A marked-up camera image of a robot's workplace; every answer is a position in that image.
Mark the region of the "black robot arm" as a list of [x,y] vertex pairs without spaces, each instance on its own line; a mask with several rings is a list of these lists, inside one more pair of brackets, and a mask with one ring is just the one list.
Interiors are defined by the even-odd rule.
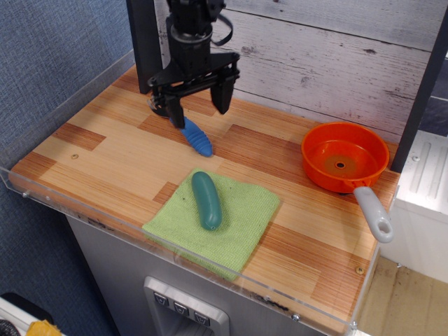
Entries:
[[233,25],[221,11],[224,1],[168,1],[166,19],[169,64],[148,80],[153,111],[169,118],[178,129],[186,127],[181,99],[203,90],[219,113],[230,108],[239,78],[236,52],[212,53],[233,35]]

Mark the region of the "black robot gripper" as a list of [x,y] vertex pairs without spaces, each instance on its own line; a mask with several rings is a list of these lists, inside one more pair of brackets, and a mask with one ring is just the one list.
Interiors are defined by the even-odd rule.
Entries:
[[220,114],[230,108],[235,81],[239,77],[236,52],[212,53],[212,28],[204,34],[183,33],[173,26],[167,29],[170,62],[148,84],[152,102],[168,112],[178,129],[185,128],[180,99],[210,90],[211,100]]

